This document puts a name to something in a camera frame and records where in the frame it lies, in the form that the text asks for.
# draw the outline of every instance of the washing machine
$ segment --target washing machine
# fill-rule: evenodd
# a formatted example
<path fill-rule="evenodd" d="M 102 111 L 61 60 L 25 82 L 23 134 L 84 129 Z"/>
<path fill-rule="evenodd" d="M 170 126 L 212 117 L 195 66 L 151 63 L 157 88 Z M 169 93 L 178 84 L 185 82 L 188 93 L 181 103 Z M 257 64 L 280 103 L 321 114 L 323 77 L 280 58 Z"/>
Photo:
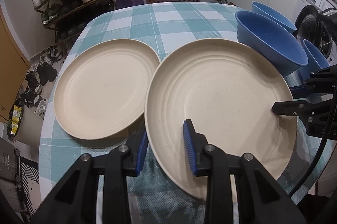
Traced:
<path fill-rule="evenodd" d="M 303 39 L 312 42 L 332 66 L 337 64 L 337 39 L 318 15 L 330 8 L 333 6 L 327 0 L 298 0 L 292 23 L 297 28 L 294 37 L 299 42 Z"/>

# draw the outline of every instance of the plate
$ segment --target plate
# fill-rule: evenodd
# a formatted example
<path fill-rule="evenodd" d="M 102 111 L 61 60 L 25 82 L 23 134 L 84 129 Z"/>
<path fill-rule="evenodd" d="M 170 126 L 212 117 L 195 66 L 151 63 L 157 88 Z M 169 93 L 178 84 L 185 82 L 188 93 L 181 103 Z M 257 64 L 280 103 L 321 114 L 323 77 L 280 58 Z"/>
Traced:
<path fill-rule="evenodd" d="M 170 179 L 200 199 L 206 199 L 207 178 L 190 171 L 186 119 L 226 153 L 252 153 L 277 179 L 294 150 L 297 118 L 276 116 L 271 108 L 291 100 L 276 68 L 252 48 L 224 39 L 197 40 L 172 52 L 153 75 L 145 101 L 149 143 Z"/>
<path fill-rule="evenodd" d="M 89 48 L 57 83 L 53 104 L 58 123 L 80 139 L 122 131 L 144 113 L 146 91 L 159 63 L 150 46 L 133 39 Z"/>

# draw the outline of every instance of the checkered tablecloth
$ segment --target checkered tablecloth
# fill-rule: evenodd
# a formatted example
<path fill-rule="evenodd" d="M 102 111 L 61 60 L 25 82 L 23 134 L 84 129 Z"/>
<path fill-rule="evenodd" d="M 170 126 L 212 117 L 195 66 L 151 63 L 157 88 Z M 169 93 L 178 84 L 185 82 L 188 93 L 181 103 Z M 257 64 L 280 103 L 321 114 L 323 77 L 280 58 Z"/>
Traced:
<path fill-rule="evenodd" d="M 158 53 L 161 60 L 176 48 L 200 38 L 225 38 L 237 41 L 235 13 L 238 10 L 240 8 L 235 6 L 217 3 L 175 2 L 147 4 L 105 13 L 91 21 L 81 33 L 56 81 L 80 53 L 111 39 L 133 38 L 145 42 Z M 300 84 L 296 73 L 285 79 L 289 86 Z M 126 137 L 94 141 L 70 137 L 55 119 L 54 91 L 47 106 L 40 141 L 39 175 L 42 199 L 81 154 L 90 153 L 92 156 L 106 154 L 126 141 Z M 138 125 L 136 123 L 130 127 L 128 133 L 137 131 Z M 298 120 L 294 153 L 278 180 L 284 190 L 289 192 L 304 174 L 319 143 L 320 139 L 306 135 L 302 122 Z M 295 203 L 298 203 L 313 186 L 331 153 L 332 142 L 328 141 L 317 167 L 294 195 Z M 128 177 L 127 182 L 134 224 L 203 223 L 204 202 L 180 190 L 166 176 L 150 147 L 140 176 Z M 102 192 L 99 193 L 97 202 L 98 223 L 100 223 Z"/>

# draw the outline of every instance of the screw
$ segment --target screw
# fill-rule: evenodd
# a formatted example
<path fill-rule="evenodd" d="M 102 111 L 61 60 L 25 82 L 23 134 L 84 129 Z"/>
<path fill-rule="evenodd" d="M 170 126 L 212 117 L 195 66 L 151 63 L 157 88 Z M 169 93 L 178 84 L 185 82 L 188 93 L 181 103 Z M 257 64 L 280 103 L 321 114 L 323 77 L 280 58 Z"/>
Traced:
<path fill-rule="evenodd" d="M 215 146 L 212 144 L 208 144 L 205 146 L 205 150 L 208 152 L 213 152 L 215 150 Z"/>
<path fill-rule="evenodd" d="M 88 161 L 91 158 L 91 155 L 89 153 L 84 153 L 81 155 L 80 159 L 83 161 Z"/>
<path fill-rule="evenodd" d="M 243 158 L 245 159 L 245 160 L 247 160 L 247 161 L 251 161 L 251 160 L 253 160 L 253 155 L 251 154 L 251 153 L 245 153 L 244 155 L 243 155 Z"/>
<path fill-rule="evenodd" d="M 128 146 L 126 146 L 126 145 L 121 145 L 121 146 L 119 146 L 118 147 L 118 150 L 120 151 L 120 152 L 126 152 L 127 150 L 128 150 Z"/>

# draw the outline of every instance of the blue bowl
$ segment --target blue bowl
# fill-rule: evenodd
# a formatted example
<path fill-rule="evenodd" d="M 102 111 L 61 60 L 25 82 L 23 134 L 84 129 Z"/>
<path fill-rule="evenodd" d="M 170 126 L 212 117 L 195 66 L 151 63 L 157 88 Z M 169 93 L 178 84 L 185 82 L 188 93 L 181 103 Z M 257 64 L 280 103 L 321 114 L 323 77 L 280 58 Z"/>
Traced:
<path fill-rule="evenodd" d="M 303 80 L 308 79 L 311 72 L 317 72 L 330 66 L 325 56 L 323 56 L 323 54 L 317 49 L 317 47 L 310 41 L 306 39 L 302 40 L 302 46 L 304 48 L 304 51 L 307 53 L 309 60 L 307 66 L 301 67 L 299 69 Z"/>
<path fill-rule="evenodd" d="M 282 26 L 250 11 L 238 11 L 238 42 L 248 45 L 268 59 L 282 76 L 308 64 L 300 43 Z"/>
<path fill-rule="evenodd" d="M 253 12 L 258 13 L 262 16 L 265 16 L 275 22 L 277 22 L 279 25 L 281 25 L 284 29 L 286 29 L 289 33 L 294 33 L 297 28 L 296 26 L 288 20 L 284 15 L 281 13 L 277 12 L 273 8 L 266 6 L 262 3 L 253 1 Z"/>

